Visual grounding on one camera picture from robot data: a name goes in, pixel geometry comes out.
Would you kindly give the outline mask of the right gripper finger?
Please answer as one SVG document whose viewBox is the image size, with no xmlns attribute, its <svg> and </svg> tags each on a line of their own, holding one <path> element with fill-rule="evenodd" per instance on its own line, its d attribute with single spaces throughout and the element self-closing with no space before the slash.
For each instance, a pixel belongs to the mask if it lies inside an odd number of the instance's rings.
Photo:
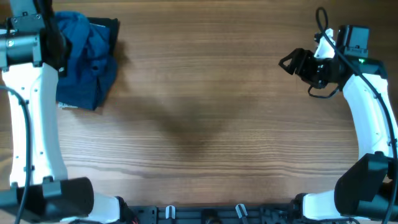
<svg viewBox="0 0 398 224">
<path fill-rule="evenodd" d="M 300 63 L 296 60 L 290 60 L 289 64 L 286 64 L 286 62 L 281 60 L 278 65 L 290 75 L 297 74 Z"/>
<path fill-rule="evenodd" d="M 288 56 L 285 56 L 284 58 L 280 59 L 279 65 L 284 65 L 284 63 L 288 60 L 291 60 L 290 65 L 303 64 L 305 59 L 307 58 L 307 53 L 308 50 L 305 50 L 303 48 L 296 48 L 291 53 L 289 53 Z"/>
</svg>

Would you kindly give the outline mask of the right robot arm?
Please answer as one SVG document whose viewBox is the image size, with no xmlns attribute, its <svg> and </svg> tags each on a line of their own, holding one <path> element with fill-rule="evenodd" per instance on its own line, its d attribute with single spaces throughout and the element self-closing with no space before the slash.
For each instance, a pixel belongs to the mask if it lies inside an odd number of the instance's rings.
<svg viewBox="0 0 398 224">
<path fill-rule="evenodd" d="M 297 48 L 279 61 L 287 73 L 298 75 L 312 88 L 336 83 L 349 104 L 358 138 L 358 161 L 341 176 L 334 189 L 305 194 L 302 216 L 309 220 L 360 218 L 397 221 L 397 205 L 388 206 L 397 190 L 394 159 L 397 124 L 389 103 L 387 73 L 380 60 L 368 57 L 369 28 L 340 26 L 336 40 L 315 34 L 315 52 Z"/>
</svg>

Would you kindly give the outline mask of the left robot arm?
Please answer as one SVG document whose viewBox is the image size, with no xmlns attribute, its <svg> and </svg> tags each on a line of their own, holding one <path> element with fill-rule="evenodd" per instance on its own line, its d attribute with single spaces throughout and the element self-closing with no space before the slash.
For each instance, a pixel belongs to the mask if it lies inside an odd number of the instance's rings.
<svg viewBox="0 0 398 224">
<path fill-rule="evenodd" d="M 11 1 L 1 31 L 1 88 L 9 96 L 13 163 L 1 210 L 16 223 L 119 223 L 124 202 L 98 194 L 89 179 L 69 179 L 58 140 L 55 96 L 70 42 L 51 1 Z"/>
</svg>

